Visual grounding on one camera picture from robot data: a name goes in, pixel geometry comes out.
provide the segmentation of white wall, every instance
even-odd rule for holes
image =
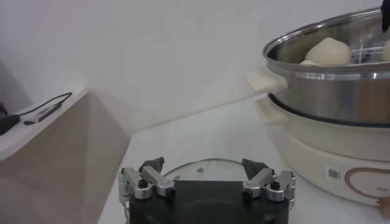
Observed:
[[[0,59],[30,101],[87,85],[132,134],[251,95],[270,39],[380,3],[1,0]]]

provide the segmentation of label sticker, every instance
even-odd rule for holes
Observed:
[[[325,173],[327,175],[328,180],[332,180],[337,183],[341,183],[341,172],[337,167],[326,166]]]

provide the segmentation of tabletop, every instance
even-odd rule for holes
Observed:
[[[279,173],[289,167],[272,142],[266,125],[257,116],[252,97],[194,116],[178,119],[137,133],[119,169],[138,168],[145,160],[164,156],[161,173],[182,164],[207,158],[264,162]],[[380,211],[319,189],[298,175],[296,205],[290,223],[390,223]],[[115,179],[98,224],[125,223]]]

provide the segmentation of pot handle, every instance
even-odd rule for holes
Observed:
[[[263,124],[283,124],[288,122],[288,116],[276,108],[268,97],[256,101],[257,113]]]
[[[246,74],[245,78],[256,94],[277,93],[286,90],[288,87],[285,78],[273,73],[266,67]]]

